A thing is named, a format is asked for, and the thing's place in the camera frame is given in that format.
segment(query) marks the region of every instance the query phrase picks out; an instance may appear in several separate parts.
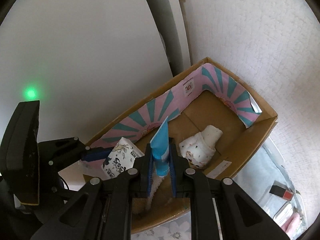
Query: cardboard box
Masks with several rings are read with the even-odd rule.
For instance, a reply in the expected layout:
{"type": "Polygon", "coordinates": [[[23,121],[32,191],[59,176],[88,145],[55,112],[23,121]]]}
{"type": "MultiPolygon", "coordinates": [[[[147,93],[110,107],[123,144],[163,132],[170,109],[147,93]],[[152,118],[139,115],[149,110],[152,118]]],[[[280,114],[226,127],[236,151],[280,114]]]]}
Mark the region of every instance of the cardboard box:
{"type": "MultiPolygon", "coordinates": [[[[204,174],[208,174],[222,161],[229,161],[231,162],[230,166],[228,166],[217,177],[217,179],[235,176],[268,137],[276,124],[277,113],[245,82],[208,57],[175,76],[158,90],[121,114],[118,118],[113,120],[113,122],[107,125],[107,127],[99,134],[92,138],[87,145],[91,145],[94,141],[109,131],[115,124],[119,123],[129,114],[138,110],[150,100],[157,98],[168,91],[188,76],[192,71],[205,63],[213,64],[240,83],[259,105],[262,110],[262,114],[257,118],[252,126],[246,128],[238,116],[224,105],[222,101],[220,101],[211,92],[204,91],[199,97],[192,101],[178,117],[169,122],[169,136],[175,139],[175,143],[178,146],[181,141],[204,130],[204,128],[209,124],[219,128],[223,131],[223,135],[216,144],[216,153],[207,165],[207,168],[204,170],[204,174]]],[[[146,144],[150,142],[150,139],[155,133],[156,129],[137,141],[135,145],[144,152],[146,144]]],[[[151,210],[139,215],[133,215],[132,234],[165,223],[184,214],[189,210],[189,208],[189,199],[172,198],[170,176],[167,176],[161,183],[153,198],[151,210]]]]}

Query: silver rivet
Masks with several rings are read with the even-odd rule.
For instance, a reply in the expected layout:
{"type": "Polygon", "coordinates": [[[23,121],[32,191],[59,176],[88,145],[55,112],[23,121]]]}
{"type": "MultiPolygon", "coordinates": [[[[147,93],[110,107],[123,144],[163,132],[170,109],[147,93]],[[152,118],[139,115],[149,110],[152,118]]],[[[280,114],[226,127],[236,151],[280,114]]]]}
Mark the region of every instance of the silver rivet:
{"type": "Polygon", "coordinates": [[[131,169],[128,169],[128,173],[130,175],[135,175],[138,173],[138,170],[136,168],[131,168],[131,169]]]}
{"type": "Polygon", "coordinates": [[[223,179],[223,183],[226,185],[231,185],[233,183],[233,180],[230,178],[225,178],[223,179]]]}
{"type": "Polygon", "coordinates": [[[97,184],[99,184],[99,182],[100,182],[100,179],[99,179],[99,178],[92,178],[92,179],[90,179],[91,185],[97,185],[97,184]]]}
{"type": "Polygon", "coordinates": [[[196,170],[193,169],[193,168],[187,168],[186,169],[186,174],[188,174],[188,175],[193,175],[195,173],[196,173],[196,170]]]}

